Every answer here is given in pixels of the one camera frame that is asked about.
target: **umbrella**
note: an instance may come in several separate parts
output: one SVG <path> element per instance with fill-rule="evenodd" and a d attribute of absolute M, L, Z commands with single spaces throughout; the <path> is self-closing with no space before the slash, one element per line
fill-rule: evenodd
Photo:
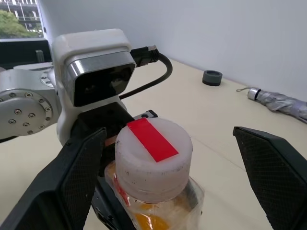
<path fill-rule="evenodd" d="M 243 90 L 249 90 L 248 98 L 265 105 L 269 110 L 291 115 L 307 123 L 307 102 L 288 97 L 278 92 L 268 92 L 251 87 L 237 90 L 237 92 Z"/>

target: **red tape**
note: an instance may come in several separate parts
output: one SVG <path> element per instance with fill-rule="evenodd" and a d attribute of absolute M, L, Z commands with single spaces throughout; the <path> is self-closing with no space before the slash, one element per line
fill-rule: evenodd
<path fill-rule="evenodd" d="M 146 118 L 129 122 L 127 126 L 156 162 L 179 154 Z"/>

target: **building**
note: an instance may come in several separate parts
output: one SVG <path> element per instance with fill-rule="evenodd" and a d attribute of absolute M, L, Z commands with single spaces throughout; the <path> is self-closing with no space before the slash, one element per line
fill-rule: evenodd
<path fill-rule="evenodd" d="M 28 31 L 42 33 L 36 0 L 0 0 L 0 10 L 15 14 Z"/>

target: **plastic bottle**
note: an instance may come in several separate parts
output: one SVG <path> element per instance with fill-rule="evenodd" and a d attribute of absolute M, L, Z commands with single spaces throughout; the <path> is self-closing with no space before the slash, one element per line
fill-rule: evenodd
<path fill-rule="evenodd" d="M 204 191 L 189 176 L 192 142 L 161 118 L 129 123 L 117 136 L 106 181 L 137 230 L 197 230 Z"/>

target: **table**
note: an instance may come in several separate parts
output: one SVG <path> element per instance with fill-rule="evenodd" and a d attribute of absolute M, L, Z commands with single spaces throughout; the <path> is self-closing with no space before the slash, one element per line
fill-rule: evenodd
<path fill-rule="evenodd" d="M 183 126 L 193 141 L 190 175 L 205 189 L 200 230 L 272 230 L 250 188 L 232 135 L 234 126 L 266 131 L 288 140 L 307 158 L 307 125 L 236 92 L 244 86 L 223 79 L 218 87 L 201 82 L 202 71 L 172 61 L 174 71 L 163 83 L 124 99 L 131 115 L 149 109 Z M 135 70 L 127 92 L 165 72 L 162 63 Z M 0 223 L 34 177 L 61 149 L 56 126 L 39 134 L 0 144 Z M 106 230 L 91 210 L 85 230 Z"/>

